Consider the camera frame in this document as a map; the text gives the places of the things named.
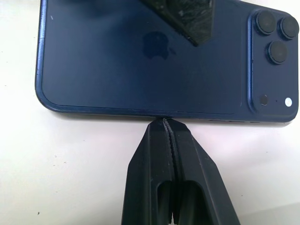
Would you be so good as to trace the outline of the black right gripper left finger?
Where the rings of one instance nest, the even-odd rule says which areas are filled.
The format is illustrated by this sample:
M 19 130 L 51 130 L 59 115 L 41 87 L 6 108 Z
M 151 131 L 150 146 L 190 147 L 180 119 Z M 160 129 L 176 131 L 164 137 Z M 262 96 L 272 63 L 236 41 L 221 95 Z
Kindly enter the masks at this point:
M 121 223 L 168 225 L 175 179 L 169 132 L 164 119 L 152 121 L 127 169 Z

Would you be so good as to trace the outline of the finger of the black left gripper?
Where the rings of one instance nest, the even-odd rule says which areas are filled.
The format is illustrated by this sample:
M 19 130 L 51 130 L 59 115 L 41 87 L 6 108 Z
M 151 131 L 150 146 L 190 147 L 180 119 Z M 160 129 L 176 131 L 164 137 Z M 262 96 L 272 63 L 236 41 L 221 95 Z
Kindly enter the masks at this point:
M 194 46 L 212 36 L 213 0 L 143 0 L 142 3 Z

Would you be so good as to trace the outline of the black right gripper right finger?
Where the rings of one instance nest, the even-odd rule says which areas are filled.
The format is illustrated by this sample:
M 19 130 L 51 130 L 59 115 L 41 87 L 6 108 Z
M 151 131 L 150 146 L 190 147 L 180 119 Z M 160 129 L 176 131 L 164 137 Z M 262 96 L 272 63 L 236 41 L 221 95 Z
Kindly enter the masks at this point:
M 175 172 L 173 220 L 177 225 L 238 225 L 219 170 L 187 126 L 164 120 Z

